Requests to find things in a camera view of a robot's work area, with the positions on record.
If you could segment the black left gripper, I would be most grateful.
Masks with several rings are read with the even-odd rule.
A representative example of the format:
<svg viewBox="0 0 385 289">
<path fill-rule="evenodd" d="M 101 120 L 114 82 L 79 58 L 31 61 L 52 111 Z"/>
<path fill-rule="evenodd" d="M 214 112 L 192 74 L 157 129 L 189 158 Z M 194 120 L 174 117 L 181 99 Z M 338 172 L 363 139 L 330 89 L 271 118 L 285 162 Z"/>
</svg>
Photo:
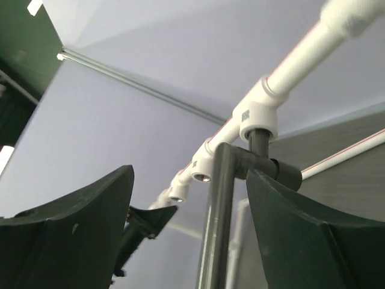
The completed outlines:
<svg viewBox="0 0 385 289">
<path fill-rule="evenodd" d="M 126 216 L 127 225 L 122 233 L 122 240 L 114 266 L 114 276 L 125 277 L 123 267 L 131 255 L 138 249 L 145 238 L 155 239 L 177 210 L 178 206 L 176 205 L 150 210 L 142 210 L 133 206 L 129 207 Z"/>
</svg>

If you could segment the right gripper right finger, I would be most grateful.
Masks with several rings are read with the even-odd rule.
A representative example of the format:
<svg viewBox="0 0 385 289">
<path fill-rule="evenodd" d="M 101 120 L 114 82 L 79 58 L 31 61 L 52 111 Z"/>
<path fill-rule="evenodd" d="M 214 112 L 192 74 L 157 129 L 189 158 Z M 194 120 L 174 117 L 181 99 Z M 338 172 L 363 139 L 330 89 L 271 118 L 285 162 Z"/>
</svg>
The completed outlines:
<svg viewBox="0 0 385 289">
<path fill-rule="evenodd" d="M 344 213 L 258 171 L 246 180 L 269 288 L 383 288 L 384 223 Z"/>
</svg>

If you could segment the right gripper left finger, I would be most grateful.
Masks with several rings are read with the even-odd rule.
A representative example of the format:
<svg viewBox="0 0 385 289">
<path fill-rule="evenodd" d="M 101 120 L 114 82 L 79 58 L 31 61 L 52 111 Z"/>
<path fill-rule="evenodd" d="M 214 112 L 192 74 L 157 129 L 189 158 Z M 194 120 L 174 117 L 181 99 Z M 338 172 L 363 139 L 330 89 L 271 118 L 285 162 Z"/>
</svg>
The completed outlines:
<svg viewBox="0 0 385 289">
<path fill-rule="evenodd" d="M 134 184 L 124 165 L 96 182 L 1 219 L 2 288 L 108 288 Z"/>
</svg>

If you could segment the dark metal long faucet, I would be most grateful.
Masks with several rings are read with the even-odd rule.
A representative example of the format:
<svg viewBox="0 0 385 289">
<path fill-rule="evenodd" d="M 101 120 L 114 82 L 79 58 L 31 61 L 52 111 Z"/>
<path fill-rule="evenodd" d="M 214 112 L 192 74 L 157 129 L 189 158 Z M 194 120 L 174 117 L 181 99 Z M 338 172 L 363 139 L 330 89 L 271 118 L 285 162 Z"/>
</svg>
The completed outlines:
<svg viewBox="0 0 385 289">
<path fill-rule="evenodd" d="M 267 130 L 252 129 L 247 140 L 249 150 L 222 143 L 215 151 L 197 288 L 226 287 L 235 179 L 245 179 L 249 170 L 256 169 L 294 191 L 301 187 L 300 169 L 268 158 Z"/>
</svg>

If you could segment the white PVC pipe frame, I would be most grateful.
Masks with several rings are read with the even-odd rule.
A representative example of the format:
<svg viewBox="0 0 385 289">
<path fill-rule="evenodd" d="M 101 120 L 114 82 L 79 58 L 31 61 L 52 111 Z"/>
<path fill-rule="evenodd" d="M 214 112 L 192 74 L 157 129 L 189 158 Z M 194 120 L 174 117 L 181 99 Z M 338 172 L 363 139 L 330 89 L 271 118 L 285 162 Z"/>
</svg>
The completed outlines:
<svg viewBox="0 0 385 289">
<path fill-rule="evenodd" d="M 345 40 L 360 36 L 377 18 L 384 14 L 383 1 L 328 1 L 321 10 L 320 19 L 304 36 L 272 74 L 262 77 L 234 108 L 231 118 L 193 156 L 191 162 L 179 171 L 154 203 L 167 206 L 169 201 L 183 202 L 192 180 L 211 184 L 214 155 L 217 147 L 228 143 L 249 150 L 247 133 L 252 129 L 269 132 L 269 142 L 278 135 L 277 110 L 289 97 L 290 91 Z M 384 131 L 339 151 L 338 153 L 301 170 L 305 179 L 323 172 L 384 143 Z M 233 288 L 237 249 L 229 249 L 226 287 Z"/>
</svg>

